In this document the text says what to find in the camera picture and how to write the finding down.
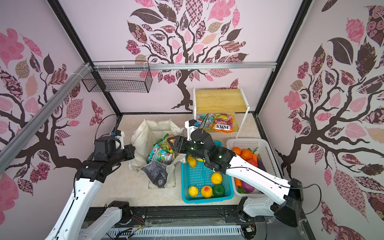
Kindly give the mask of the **teal plastic basket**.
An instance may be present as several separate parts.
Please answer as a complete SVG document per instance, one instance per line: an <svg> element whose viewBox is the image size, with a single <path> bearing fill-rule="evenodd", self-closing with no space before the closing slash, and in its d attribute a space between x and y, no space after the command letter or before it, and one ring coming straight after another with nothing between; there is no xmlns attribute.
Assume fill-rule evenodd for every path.
<svg viewBox="0 0 384 240"><path fill-rule="evenodd" d="M191 167L188 163L181 164L181 186L182 186L182 199L186 204L207 204L222 202L230 200L234 197L234 187L231 183L231 178L227 175L222 175L223 181L221 185L224 188L224 194L221 197L205 198L201 194L201 190L204 186L210 186L213 188L215 185L211 181L211 177L215 172L204 166L203 162L197 161L196 167ZM196 186L199 190L199 194L195 197L190 196L189 188Z"/></svg>

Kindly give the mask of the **orange Fox's candy bag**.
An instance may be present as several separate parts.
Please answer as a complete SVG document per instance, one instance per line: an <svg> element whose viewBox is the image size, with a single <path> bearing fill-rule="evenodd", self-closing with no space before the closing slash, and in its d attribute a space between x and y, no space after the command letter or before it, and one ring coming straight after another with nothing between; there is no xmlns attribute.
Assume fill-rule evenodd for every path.
<svg viewBox="0 0 384 240"><path fill-rule="evenodd" d="M233 133L233 118L228 114L214 114L212 129L221 133Z"/></svg>

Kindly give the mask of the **yellow-orange wrinkled fruit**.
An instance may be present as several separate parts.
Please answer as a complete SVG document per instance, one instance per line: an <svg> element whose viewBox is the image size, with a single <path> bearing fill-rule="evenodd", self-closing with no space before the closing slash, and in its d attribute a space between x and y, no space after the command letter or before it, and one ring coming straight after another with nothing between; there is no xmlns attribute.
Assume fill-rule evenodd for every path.
<svg viewBox="0 0 384 240"><path fill-rule="evenodd" d="M187 163L190 165L191 168L195 168L197 166L197 160L193 158L191 155L188 155Z"/></svg>

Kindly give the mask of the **white wooden shelf rack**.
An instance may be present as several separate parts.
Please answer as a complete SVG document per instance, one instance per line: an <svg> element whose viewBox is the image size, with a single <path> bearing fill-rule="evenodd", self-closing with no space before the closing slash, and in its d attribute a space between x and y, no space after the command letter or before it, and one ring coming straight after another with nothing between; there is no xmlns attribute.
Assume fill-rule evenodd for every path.
<svg viewBox="0 0 384 240"><path fill-rule="evenodd" d="M250 105L242 88L236 89L207 89L197 90L193 88L193 116L197 114L224 113L233 116L234 132L239 137L245 123Z"/></svg>

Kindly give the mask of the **orange pumpkin left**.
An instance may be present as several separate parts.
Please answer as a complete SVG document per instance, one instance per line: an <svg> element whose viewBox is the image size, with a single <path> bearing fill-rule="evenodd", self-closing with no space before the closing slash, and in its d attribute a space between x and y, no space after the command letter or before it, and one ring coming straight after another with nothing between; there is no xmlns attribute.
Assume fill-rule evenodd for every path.
<svg viewBox="0 0 384 240"><path fill-rule="evenodd" d="M237 155L237 156L241 156L242 154L242 150L238 147L235 147L233 148L233 152Z"/></svg>

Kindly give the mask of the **green avocado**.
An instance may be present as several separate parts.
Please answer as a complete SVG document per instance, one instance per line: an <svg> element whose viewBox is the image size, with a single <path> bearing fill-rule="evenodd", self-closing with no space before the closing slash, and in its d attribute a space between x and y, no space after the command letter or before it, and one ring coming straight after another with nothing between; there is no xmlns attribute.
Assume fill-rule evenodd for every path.
<svg viewBox="0 0 384 240"><path fill-rule="evenodd" d="M221 185L215 185L213 187L213 196L216 198L221 198L225 195L225 188Z"/></svg>

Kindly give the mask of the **orange carrot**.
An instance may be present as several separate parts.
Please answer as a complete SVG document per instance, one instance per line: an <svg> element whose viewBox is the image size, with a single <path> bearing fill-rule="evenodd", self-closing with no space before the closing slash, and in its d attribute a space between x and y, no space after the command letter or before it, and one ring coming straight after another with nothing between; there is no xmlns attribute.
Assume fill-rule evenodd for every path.
<svg viewBox="0 0 384 240"><path fill-rule="evenodd" d="M238 188L238 187L242 187L242 182L241 182L241 180L239 180L239 179L237 179L237 178L234 178L234 180L235 180L236 188Z"/></svg>

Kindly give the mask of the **teal candy bag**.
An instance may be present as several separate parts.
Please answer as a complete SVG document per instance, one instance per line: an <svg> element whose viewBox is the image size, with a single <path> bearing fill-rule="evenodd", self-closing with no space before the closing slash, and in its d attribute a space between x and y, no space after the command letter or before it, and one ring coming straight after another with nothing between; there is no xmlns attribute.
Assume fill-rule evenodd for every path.
<svg viewBox="0 0 384 240"><path fill-rule="evenodd" d="M175 154L168 153L166 150L162 149L158 145L154 145L148 159L147 163L149 164L152 161L159 162L165 165L170 165L175 158Z"/></svg>

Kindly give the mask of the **yellow pear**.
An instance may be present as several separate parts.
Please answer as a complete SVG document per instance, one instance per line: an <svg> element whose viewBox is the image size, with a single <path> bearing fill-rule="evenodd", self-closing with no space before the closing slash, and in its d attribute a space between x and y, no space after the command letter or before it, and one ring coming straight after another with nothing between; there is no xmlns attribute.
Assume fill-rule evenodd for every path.
<svg viewBox="0 0 384 240"><path fill-rule="evenodd" d="M194 198L199 194L199 189L196 186L191 186L188 189L189 196Z"/></svg>

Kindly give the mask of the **aluminium frame rail back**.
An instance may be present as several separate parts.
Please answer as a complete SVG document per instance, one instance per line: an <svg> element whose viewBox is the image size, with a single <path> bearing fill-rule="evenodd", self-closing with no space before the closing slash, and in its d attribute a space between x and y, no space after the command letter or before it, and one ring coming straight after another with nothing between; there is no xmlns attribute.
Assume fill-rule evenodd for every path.
<svg viewBox="0 0 384 240"><path fill-rule="evenodd" d="M95 65L95 70L145 70L145 71L162 71L162 70L210 70L210 69L274 69L276 62L238 62L238 63L194 63L194 64L131 64L112 65L102 62L102 65Z"/></svg>

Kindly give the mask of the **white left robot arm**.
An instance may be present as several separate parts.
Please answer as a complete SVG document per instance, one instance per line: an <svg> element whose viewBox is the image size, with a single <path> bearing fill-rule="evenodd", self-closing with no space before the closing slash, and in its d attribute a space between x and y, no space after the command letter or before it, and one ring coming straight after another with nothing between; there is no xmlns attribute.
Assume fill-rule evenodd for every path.
<svg viewBox="0 0 384 240"><path fill-rule="evenodd" d="M48 234L48 240L101 240L115 224L131 221L129 203L114 201L86 230L81 230L91 203L106 178L122 162L135 157L135 147L124 144L124 132L121 131L96 139L94 145L94 152L75 174L71 196Z"/></svg>

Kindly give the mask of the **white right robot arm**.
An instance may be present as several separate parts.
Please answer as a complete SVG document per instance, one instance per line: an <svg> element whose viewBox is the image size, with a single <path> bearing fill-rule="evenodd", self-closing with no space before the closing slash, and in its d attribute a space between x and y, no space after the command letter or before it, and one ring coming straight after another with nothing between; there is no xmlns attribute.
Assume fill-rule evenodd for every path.
<svg viewBox="0 0 384 240"><path fill-rule="evenodd" d="M217 146L204 130L194 130L188 138L170 137L167 142L174 152L202 159L207 168L237 178L264 193L270 202L263 215L272 215L290 227L298 226L304 200L299 180L281 179L251 165L233 151Z"/></svg>

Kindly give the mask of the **yellow-green candy bag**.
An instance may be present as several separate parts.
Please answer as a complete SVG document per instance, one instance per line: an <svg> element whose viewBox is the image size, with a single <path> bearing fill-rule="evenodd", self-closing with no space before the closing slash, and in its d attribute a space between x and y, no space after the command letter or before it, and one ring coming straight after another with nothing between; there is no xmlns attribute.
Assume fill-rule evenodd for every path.
<svg viewBox="0 0 384 240"><path fill-rule="evenodd" d="M163 138L161 138L160 140L158 140L155 145L158 145L159 147L161 148L168 148L168 142L167 142L167 139L170 135L169 134L166 134Z"/></svg>

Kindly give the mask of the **green mint candy bag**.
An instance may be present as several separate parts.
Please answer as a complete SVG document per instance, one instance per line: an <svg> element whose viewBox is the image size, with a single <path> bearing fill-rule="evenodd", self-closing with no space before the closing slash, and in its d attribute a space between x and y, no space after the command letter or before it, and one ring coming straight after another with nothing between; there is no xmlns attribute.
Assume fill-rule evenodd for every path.
<svg viewBox="0 0 384 240"><path fill-rule="evenodd" d="M213 114L198 114L196 121L197 121L197 127L199 129L204 128L204 129L210 129L212 122L214 120L214 115Z"/></svg>

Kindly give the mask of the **brown potato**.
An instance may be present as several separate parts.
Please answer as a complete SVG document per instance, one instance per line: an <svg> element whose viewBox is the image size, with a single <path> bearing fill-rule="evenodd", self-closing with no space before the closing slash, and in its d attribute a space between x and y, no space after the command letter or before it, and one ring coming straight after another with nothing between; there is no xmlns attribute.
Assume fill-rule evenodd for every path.
<svg viewBox="0 0 384 240"><path fill-rule="evenodd" d="M171 146L171 145L174 145L175 144L175 139L176 139L176 136L168 136L167 137L167 143Z"/></svg>

